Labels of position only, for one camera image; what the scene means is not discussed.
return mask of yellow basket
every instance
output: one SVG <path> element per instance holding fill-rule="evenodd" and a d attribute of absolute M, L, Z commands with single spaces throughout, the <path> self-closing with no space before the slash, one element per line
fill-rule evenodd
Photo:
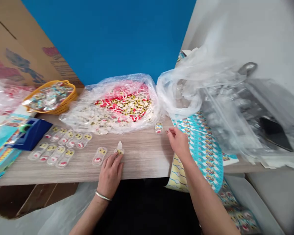
<path fill-rule="evenodd" d="M 27 112 L 29 112 L 29 113 L 37 112 L 37 113 L 48 113 L 48 114 L 52 114 L 52 115 L 60 115 L 61 113 L 68 111 L 70 102 L 76 100 L 76 98 L 77 98 L 75 86 L 73 84 L 71 84 L 68 80 L 64 80 L 64 81 L 55 80 L 55 81 L 47 82 L 44 85 L 37 88 L 36 90 L 34 90 L 32 93 L 30 93 L 30 95 L 27 96 L 24 99 L 24 101 L 30 99 L 36 93 L 39 93 L 41 89 L 43 89 L 45 87 L 51 87 L 53 84 L 58 83 L 58 82 L 65 83 L 67 86 L 70 86 L 74 89 L 73 92 L 71 94 L 69 94 L 69 96 L 64 101 L 61 102 L 59 107 L 57 107 L 55 110 L 41 112 L 41 111 L 37 111 L 37 110 L 30 110 L 31 109 L 30 107 L 28 107 L 27 105 L 24 105 L 27 108 Z"/>

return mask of printed graphic on cardboard box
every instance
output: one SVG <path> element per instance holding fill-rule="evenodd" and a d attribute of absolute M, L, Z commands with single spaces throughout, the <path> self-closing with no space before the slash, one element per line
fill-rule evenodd
<path fill-rule="evenodd" d="M 19 67 L 19 70 L 24 73 L 28 73 L 33 78 L 35 83 L 46 83 L 43 80 L 43 76 L 34 70 L 29 68 L 30 62 L 27 59 L 22 58 L 20 55 L 6 49 L 6 57 L 11 64 Z"/>
<path fill-rule="evenodd" d="M 54 47 L 43 47 L 42 51 L 49 57 L 53 58 L 51 60 L 51 65 L 56 69 L 56 71 L 61 75 L 64 80 L 69 80 L 70 83 L 76 87 L 81 87 L 83 84 L 78 79 L 74 71 L 71 69 L 66 60 L 62 57 L 58 49 Z"/>
<path fill-rule="evenodd" d="M 5 67 L 1 61 L 0 61 L 0 78 L 8 78 L 15 82 L 25 80 L 25 78 L 20 74 L 20 72 L 17 69 Z"/>
<path fill-rule="evenodd" d="M 60 52 L 56 47 L 43 47 L 42 50 L 47 56 L 50 56 L 55 60 L 62 58 Z"/>

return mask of hand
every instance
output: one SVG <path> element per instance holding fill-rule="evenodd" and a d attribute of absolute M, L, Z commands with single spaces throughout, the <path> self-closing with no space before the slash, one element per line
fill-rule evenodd
<path fill-rule="evenodd" d="M 181 161 L 185 159 L 192 159 L 189 151 L 187 135 L 181 132 L 177 127 L 170 127 L 169 131 L 166 131 L 171 147 Z"/>
<path fill-rule="evenodd" d="M 101 172 L 97 191 L 101 195 L 112 199 L 121 180 L 124 163 L 120 163 L 123 154 L 117 156 L 118 153 L 110 155 L 102 163 Z"/>

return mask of cardboard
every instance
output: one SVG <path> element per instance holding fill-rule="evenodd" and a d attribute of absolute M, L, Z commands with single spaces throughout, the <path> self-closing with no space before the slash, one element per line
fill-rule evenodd
<path fill-rule="evenodd" d="M 0 216 L 16 219 L 73 195 L 78 183 L 0 187 Z"/>
<path fill-rule="evenodd" d="M 83 87 L 21 0 L 0 0 L 0 78 L 36 87 L 69 80 Z"/>

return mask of silver bracelet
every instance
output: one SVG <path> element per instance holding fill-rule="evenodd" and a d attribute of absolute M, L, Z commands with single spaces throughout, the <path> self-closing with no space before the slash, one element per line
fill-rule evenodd
<path fill-rule="evenodd" d="M 101 195 L 101 194 L 100 194 L 99 192 L 97 192 L 97 191 L 96 191 L 96 194 L 97 194 L 99 197 L 101 197 L 102 199 L 104 199 L 104 200 L 112 201 L 111 199 L 109 199 L 109 198 L 107 198 L 107 197 Z"/>

